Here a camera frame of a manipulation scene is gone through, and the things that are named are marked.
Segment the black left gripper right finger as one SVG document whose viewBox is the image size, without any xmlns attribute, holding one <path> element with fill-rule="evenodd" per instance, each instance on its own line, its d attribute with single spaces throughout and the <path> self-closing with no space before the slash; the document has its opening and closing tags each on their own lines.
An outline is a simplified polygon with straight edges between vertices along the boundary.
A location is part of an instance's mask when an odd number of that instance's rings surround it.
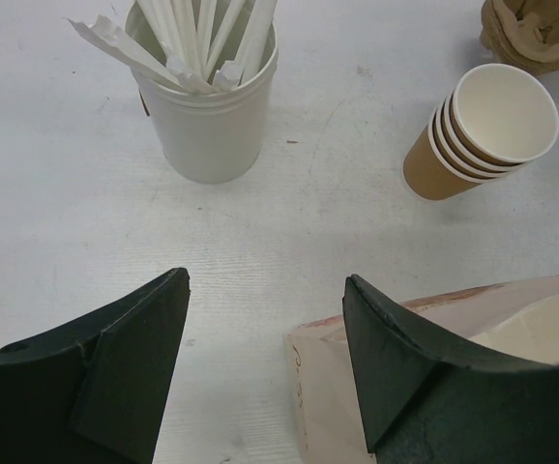
<svg viewBox="0 0 559 464">
<path fill-rule="evenodd" d="M 358 275 L 343 319 L 367 449 L 381 463 L 559 463 L 559 365 L 483 347 Z"/>
</svg>

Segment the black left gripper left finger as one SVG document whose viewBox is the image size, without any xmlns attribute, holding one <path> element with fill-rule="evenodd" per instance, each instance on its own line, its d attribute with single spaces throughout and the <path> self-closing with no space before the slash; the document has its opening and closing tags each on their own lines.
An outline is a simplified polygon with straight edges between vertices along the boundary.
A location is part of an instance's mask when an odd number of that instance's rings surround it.
<svg viewBox="0 0 559 464">
<path fill-rule="evenodd" d="M 177 268 L 0 349 L 0 463 L 149 463 L 185 327 Z"/>
</svg>

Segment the printed paper takeout bag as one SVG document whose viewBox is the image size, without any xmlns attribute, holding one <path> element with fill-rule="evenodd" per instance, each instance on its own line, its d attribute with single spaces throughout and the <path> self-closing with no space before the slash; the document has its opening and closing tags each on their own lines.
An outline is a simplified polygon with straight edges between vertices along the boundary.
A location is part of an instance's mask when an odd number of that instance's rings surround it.
<svg viewBox="0 0 559 464">
<path fill-rule="evenodd" d="M 559 275 L 405 303 L 352 275 L 285 342 L 306 463 L 559 463 Z"/>
</svg>

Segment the brown cardboard cup carrier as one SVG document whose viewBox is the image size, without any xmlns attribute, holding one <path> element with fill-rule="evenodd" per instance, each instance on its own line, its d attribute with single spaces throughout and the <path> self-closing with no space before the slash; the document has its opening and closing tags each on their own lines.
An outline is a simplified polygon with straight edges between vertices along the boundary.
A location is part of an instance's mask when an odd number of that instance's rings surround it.
<svg viewBox="0 0 559 464">
<path fill-rule="evenodd" d="M 559 71 L 559 0 L 485 1 L 480 42 L 497 62 L 534 76 Z"/>
</svg>

